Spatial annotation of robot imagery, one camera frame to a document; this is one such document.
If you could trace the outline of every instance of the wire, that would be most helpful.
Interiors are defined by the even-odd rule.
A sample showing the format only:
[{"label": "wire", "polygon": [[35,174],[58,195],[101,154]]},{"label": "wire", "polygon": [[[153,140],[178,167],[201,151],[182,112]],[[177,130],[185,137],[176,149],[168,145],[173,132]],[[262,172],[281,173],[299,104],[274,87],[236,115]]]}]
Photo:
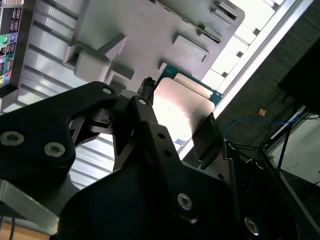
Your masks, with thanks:
[{"label": "wire", "polygon": [[12,225],[11,225],[11,232],[10,232],[9,240],[14,240],[15,229],[16,229],[16,219],[13,217],[12,218]]},{"label": "wire", "polygon": [[291,121],[286,121],[286,122],[274,122],[274,121],[267,121],[264,119],[256,119],[256,118],[246,118],[246,119],[240,119],[237,121],[234,121],[233,123],[231,123],[226,130],[224,131],[223,137],[226,138],[228,131],[230,130],[231,127],[233,127],[234,125],[241,123],[241,122],[258,122],[258,123],[265,123],[265,124],[272,124],[272,125],[285,125],[285,124],[291,124],[296,122],[298,119],[300,118],[300,115],[297,116],[295,119],[291,120]]},{"label": "wire", "polygon": [[265,140],[267,139],[267,137],[269,136],[269,133],[271,131],[271,127],[272,127],[272,124],[270,124],[268,131],[266,132],[266,135],[264,136],[263,140],[261,141],[261,143],[258,146],[258,149],[265,143]]}]

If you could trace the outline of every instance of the black machine housing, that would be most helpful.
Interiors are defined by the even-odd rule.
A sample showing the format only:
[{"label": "black machine housing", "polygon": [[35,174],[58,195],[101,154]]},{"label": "black machine housing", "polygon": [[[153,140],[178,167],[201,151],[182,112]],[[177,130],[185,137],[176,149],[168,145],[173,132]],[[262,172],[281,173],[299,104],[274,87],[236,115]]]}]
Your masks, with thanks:
[{"label": "black machine housing", "polygon": [[[19,145],[0,144],[0,179],[60,217],[52,239],[319,237],[281,175],[267,161],[242,160],[221,137],[212,115],[194,134],[188,157],[201,160],[203,169],[216,164],[222,174],[180,161],[168,130],[157,122],[150,81],[141,95],[118,95],[92,82],[0,116],[0,135],[15,131],[24,136]],[[76,194],[59,192],[57,197],[75,148],[99,133],[113,135],[114,172]],[[45,154],[48,143],[63,145],[65,152]],[[179,201],[180,194],[189,200]],[[17,215],[1,205],[3,213]]]}]

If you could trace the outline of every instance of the black plastic part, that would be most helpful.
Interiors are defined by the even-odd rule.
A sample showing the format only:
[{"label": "black plastic part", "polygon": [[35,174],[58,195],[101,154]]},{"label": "black plastic part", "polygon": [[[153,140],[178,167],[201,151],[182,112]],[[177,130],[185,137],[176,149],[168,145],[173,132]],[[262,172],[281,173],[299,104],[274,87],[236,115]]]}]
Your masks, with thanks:
[{"label": "black plastic part", "polygon": [[[16,131],[24,136],[24,142],[0,144],[0,178],[34,187],[59,185],[75,160],[69,122],[94,109],[111,108],[117,100],[115,91],[106,94],[103,88],[110,87],[92,82],[1,116],[0,135]],[[62,144],[65,153],[46,155],[44,147],[50,142]]]},{"label": "black plastic part", "polygon": [[153,80],[152,77],[147,77],[143,80],[138,91],[138,94],[147,99],[152,105],[154,104],[155,84],[156,81]]},{"label": "black plastic part", "polygon": [[206,169],[218,156],[224,140],[213,113],[193,134],[192,140],[196,159],[202,162],[201,169]]},{"label": "black plastic part", "polygon": [[146,164],[141,148],[131,164],[77,193],[60,216],[58,240],[103,239],[219,239],[242,240],[237,231],[227,186],[186,166],[175,177],[187,175],[198,206],[198,221],[176,218],[155,168]]}]

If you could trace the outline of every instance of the black cable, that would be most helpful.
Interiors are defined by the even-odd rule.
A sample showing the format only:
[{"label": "black cable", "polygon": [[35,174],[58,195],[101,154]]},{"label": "black cable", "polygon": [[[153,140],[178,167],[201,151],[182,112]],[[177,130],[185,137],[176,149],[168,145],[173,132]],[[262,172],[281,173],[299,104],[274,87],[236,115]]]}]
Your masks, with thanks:
[{"label": "black cable", "polygon": [[269,136],[269,133],[270,133],[270,131],[271,131],[271,127],[272,127],[272,124],[270,124],[269,129],[268,129],[268,131],[266,132],[266,135],[264,136],[263,140],[261,141],[261,143],[260,143],[259,146],[258,146],[258,149],[261,148],[261,146],[264,144],[265,140],[266,140],[267,137]]},{"label": "black cable", "polygon": [[0,216],[0,232],[1,232],[1,226],[3,222],[4,222],[4,216]]},{"label": "black cable", "polygon": [[13,217],[12,218],[12,225],[11,225],[11,232],[10,232],[9,240],[14,240],[15,229],[16,229],[16,219]]}]

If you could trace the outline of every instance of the ridged metal panel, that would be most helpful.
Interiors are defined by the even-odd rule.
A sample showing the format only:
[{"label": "ridged metal panel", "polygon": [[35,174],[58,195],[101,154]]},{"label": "ridged metal panel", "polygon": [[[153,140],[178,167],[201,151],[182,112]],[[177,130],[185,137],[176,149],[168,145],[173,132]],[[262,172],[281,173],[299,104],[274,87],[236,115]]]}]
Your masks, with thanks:
[{"label": "ridged metal panel", "polygon": [[[82,3],[82,0],[37,2],[19,98],[1,114],[86,84],[62,64]],[[80,146],[70,171],[73,184],[82,189],[107,176],[112,172],[114,159],[111,135],[101,134]]]}]

